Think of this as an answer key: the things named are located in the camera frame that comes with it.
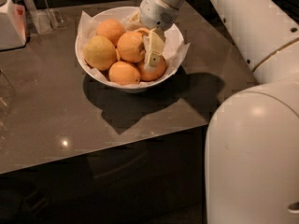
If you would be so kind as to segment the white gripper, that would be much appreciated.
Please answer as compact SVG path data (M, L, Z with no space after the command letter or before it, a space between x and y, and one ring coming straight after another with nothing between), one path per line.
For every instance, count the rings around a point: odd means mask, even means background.
M168 30L176 18L178 10L171 8L162 0L142 0L136 10L125 24L128 31L141 28L143 25L150 28L149 35L144 38L145 70L153 72L164 52L164 31Z

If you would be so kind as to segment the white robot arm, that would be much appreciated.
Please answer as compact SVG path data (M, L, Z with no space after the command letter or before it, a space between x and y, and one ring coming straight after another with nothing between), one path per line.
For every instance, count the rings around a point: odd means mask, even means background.
M162 32L185 0L142 0L130 24ZM206 133L207 224L299 224L298 25L271 0L210 0L258 84Z

